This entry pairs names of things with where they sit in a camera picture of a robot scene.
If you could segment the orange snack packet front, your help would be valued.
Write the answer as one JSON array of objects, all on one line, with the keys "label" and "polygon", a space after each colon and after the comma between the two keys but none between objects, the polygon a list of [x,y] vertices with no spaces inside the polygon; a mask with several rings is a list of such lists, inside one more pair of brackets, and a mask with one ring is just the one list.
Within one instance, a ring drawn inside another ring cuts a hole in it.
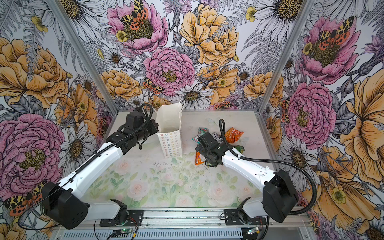
[{"label": "orange snack packet front", "polygon": [[199,166],[201,164],[204,164],[205,162],[206,161],[205,161],[204,156],[200,152],[196,152],[196,155],[195,155],[195,165]]}]

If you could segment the white paper bag with cartoon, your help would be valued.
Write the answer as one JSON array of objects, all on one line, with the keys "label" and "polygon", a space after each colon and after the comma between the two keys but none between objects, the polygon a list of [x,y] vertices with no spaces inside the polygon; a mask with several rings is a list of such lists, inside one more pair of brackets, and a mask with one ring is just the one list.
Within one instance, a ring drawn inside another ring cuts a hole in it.
[{"label": "white paper bag with cartoon", "polygon": [[182,111],[181,102],[163,105],[157,111],[156,122],[159,124],[157,136],[165,158],[176,158],[183,155],[182,150]]}]

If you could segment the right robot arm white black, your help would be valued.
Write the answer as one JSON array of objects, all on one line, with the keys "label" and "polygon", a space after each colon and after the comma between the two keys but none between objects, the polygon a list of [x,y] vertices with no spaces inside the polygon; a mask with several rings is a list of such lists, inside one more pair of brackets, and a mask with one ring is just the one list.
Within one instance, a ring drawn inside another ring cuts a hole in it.
[{"label": "right robot arm white black", "polygon": [[244,160],[244,156],[232,145],[219,143],[211,133],[198,137],[196,151],[206,160],[209,167],[223,165],[245,177],[261,192],[259,198],[244,200],[238,207],[243,222],[261,216],[268,216],[282,223],[298,203],[299,197],[288,173],[275,172],[269,167]]}]

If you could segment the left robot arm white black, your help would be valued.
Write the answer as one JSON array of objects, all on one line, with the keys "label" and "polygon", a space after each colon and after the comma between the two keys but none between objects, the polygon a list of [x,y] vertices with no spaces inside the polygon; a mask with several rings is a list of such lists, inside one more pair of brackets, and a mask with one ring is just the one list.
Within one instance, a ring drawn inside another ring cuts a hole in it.
[{"label": "left robot arm white black", "polygon": [[159,131],[152,115],[143,109],[128,113],[125,124],[112,133],[86,162],[57,183],[47,183],[42,189],[43,213],[67,230],[94,220],[106,220],[117,226],[125,224],[128,220],[126,204],[116,199],[86,203],[82,198],[107,168]]}]

